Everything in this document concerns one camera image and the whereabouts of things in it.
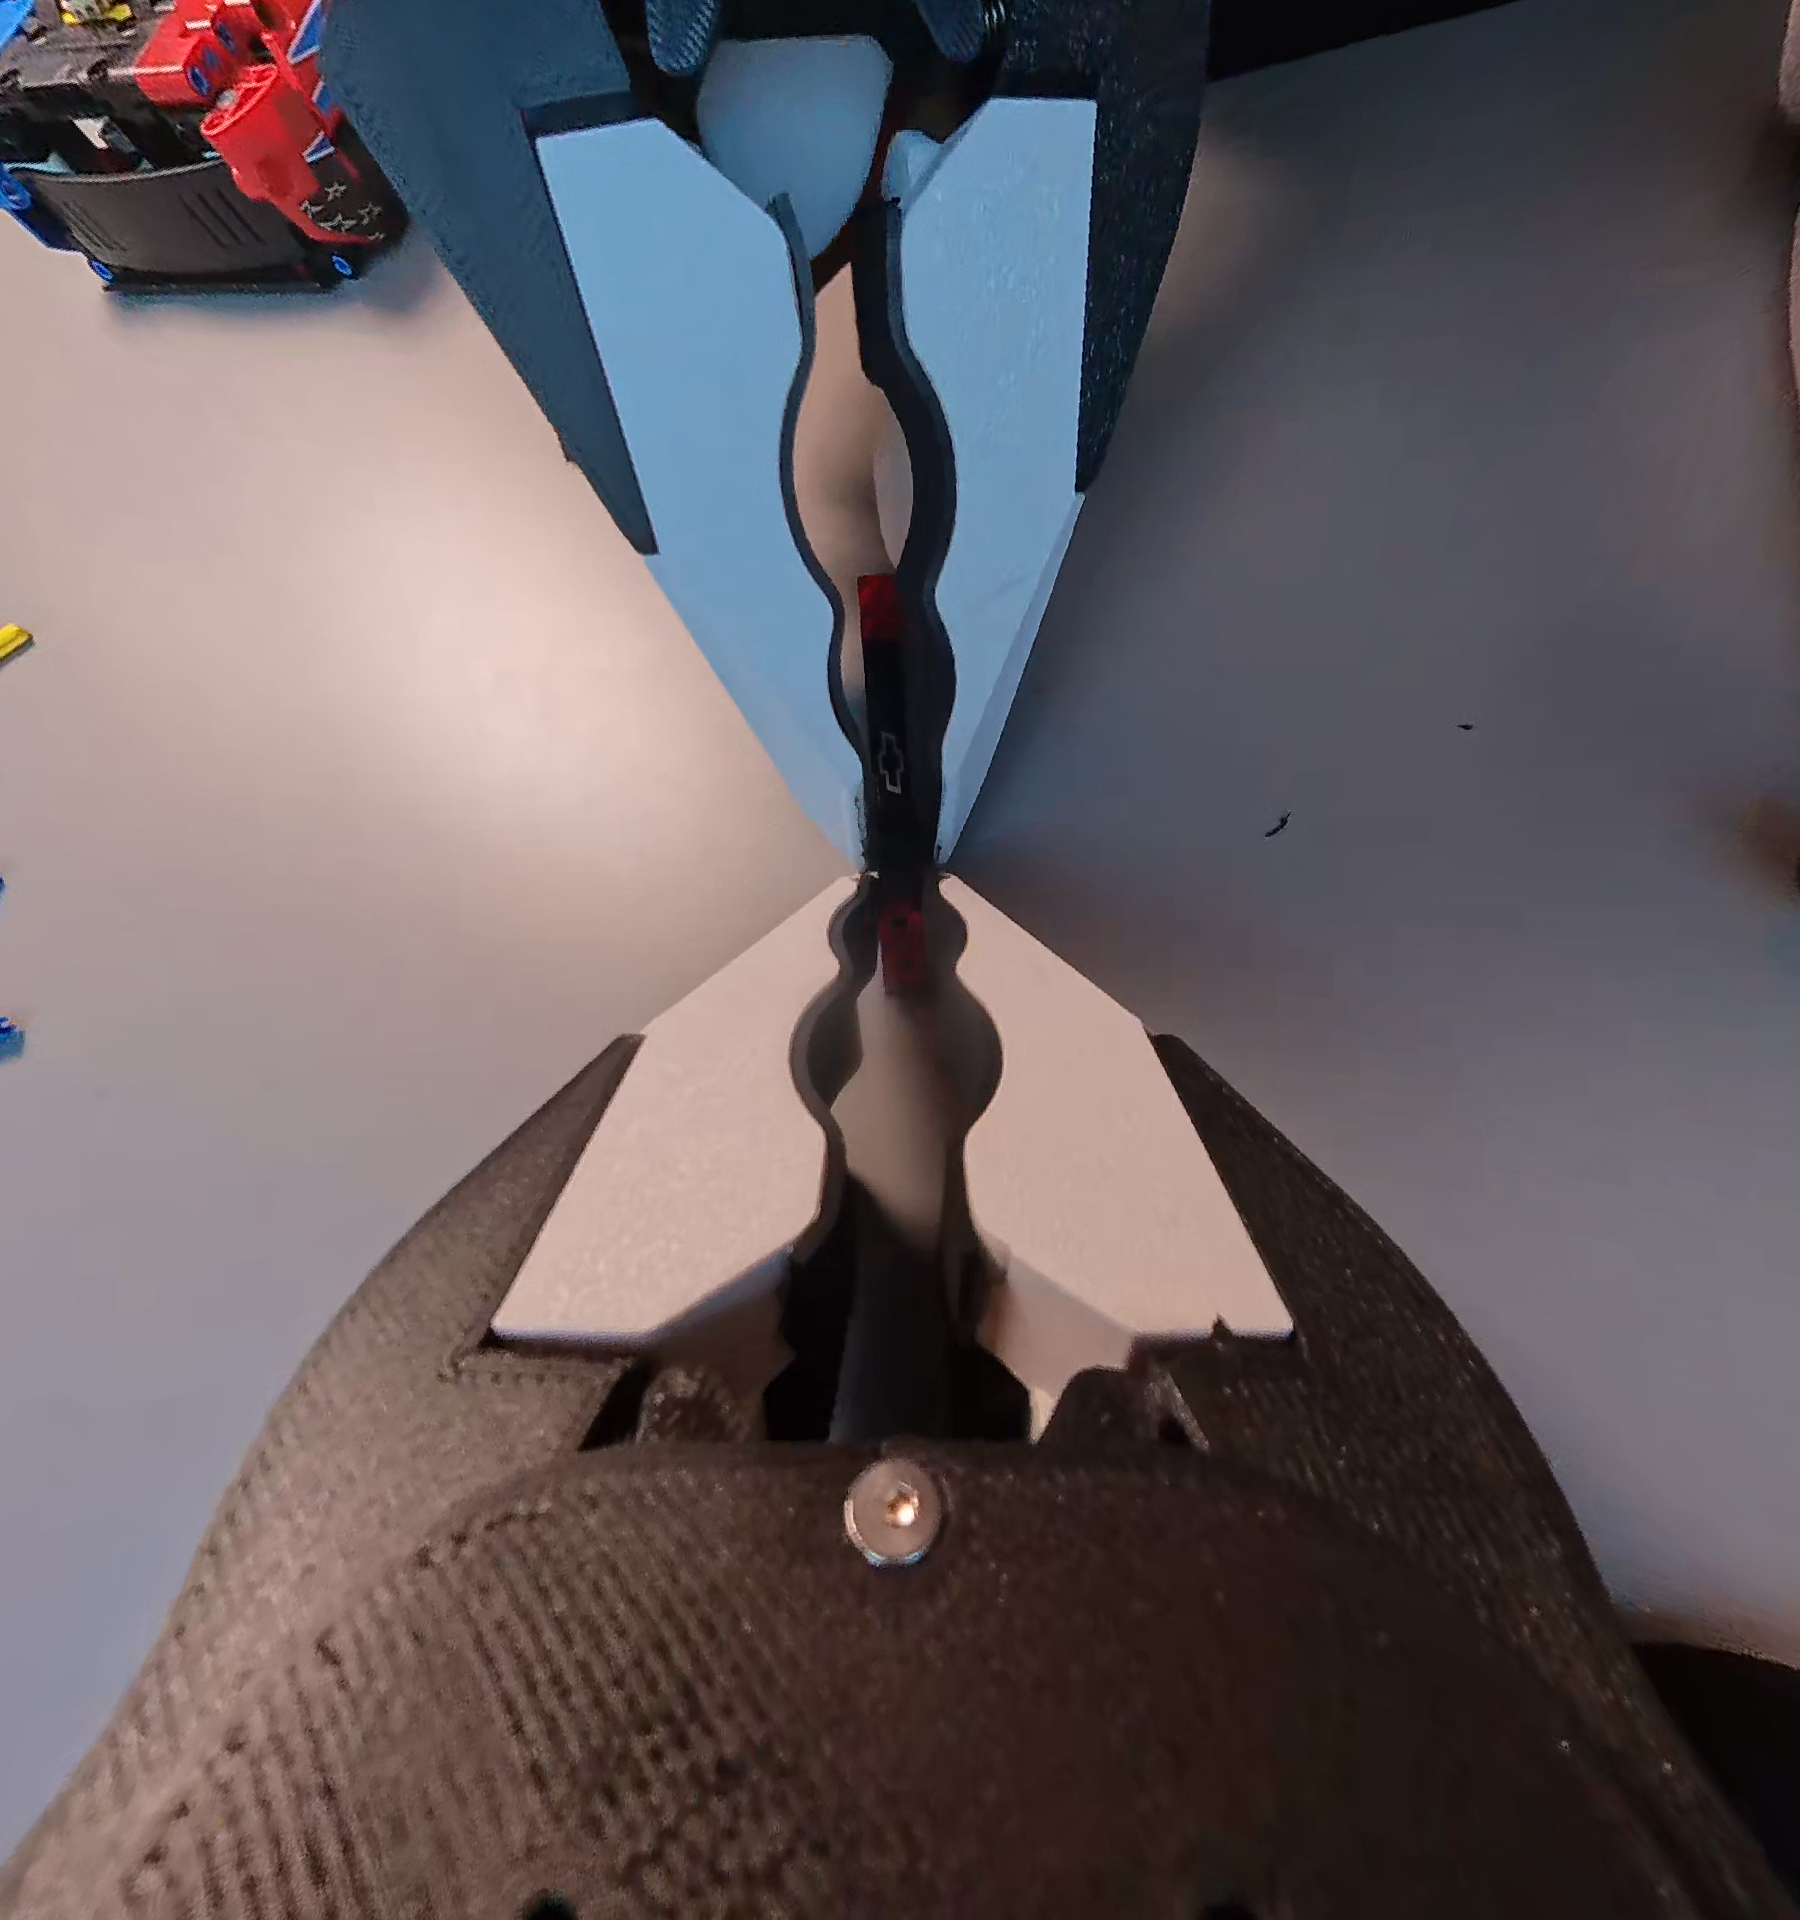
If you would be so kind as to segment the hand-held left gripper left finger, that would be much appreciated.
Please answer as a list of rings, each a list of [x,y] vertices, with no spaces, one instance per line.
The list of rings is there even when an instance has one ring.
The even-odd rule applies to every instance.
[[[864,882],[838,880],[648,1019],[492,1341],[699,1371],[769,1424],[794,1266],[842,1204],[861,992]]]

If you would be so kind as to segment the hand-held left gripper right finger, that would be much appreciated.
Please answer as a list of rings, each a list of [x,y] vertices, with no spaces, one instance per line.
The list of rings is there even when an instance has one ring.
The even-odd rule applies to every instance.
[[[985,1424],[1219,1333],[1289,1338],[1148,1025],[955,877],[923,944],[952,1083],[929,1260]]]

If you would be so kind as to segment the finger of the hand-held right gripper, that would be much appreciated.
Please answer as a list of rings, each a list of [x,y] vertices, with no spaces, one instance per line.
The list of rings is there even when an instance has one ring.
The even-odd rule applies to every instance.
[[[647,570],[791,798],[861,868],[847,613],[791,488],[817,352],[794,199],[756,202],[656,118],[553,132],[537,159],[644,497]]]
[[[897,347],[945,433],[949,531],[929,598],[949,643],[934,861],[949,861],[1076,531],[1097,105],[990,98],[881,168]]]

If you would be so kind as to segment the black lego plate white emblem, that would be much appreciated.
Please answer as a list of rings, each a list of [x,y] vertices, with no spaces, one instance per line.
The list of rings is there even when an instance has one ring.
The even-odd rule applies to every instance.
[[[881,986],[909,999],[923,992],[929,979],[929,828],[912,740],[914,643],[897,575],[861,575],[855,592],[864,677],[864,859],[875,877]]]

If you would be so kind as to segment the lego race car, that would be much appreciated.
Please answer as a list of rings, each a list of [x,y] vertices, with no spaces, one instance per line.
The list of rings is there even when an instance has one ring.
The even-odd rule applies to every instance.
[[[334,287],[408,208],[321,4],[0,4],[0,212],[112,291]]]

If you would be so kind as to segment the person's right hand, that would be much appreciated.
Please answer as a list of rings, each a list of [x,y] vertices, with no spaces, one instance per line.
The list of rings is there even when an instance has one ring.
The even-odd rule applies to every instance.
[[[817,302],[817,352],[791,439],[791,493],[808,543],[841,592],[893,570],[912,521],[912,464],[888,397],[861,367],[842,276]]]

